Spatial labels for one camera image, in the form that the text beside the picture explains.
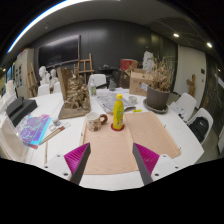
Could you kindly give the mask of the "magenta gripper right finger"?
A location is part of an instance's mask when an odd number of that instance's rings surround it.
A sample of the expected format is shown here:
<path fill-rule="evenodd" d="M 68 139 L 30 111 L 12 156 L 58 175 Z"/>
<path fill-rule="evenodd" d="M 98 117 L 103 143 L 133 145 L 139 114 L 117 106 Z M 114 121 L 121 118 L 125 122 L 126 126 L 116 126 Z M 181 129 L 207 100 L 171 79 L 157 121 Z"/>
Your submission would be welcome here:
<path fill-rule="evenodd" d="M 133 144 L 132 152 L 137 162 L 143 184 L 148 185 L 152 183 L 153 179 L 151 175 L 159 160 L 159 155 L 137 143 Z"/>

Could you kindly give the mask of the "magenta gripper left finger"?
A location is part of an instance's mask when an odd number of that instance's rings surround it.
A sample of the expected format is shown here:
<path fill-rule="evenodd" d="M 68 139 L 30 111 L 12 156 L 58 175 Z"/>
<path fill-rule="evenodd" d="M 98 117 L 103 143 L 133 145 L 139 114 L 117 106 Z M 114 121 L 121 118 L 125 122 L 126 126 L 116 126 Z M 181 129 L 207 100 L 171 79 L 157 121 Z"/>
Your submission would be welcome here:
<path fill-rule="evenodd" d="M 65 161 L 72 173 L 70 179 L 72 183 L 76 185 L 80 183 L 90 153 L 90 144 L 86 143 L 64 155 Z"/>

